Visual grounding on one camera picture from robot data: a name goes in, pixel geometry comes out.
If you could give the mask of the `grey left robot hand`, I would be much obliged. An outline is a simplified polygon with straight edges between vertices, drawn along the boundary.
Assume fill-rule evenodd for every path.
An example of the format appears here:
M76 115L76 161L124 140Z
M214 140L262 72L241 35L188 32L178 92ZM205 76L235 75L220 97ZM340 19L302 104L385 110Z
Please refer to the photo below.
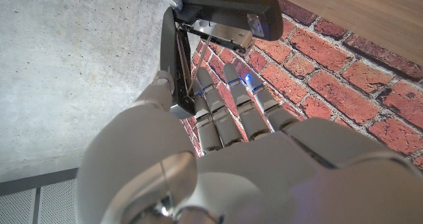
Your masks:
M248 139L201 69L208 152L197 157L160 71L87 147L80 223L422 222L422 172L410 161L335 122L297 120L255 75L241 79L231 64L225 75Z

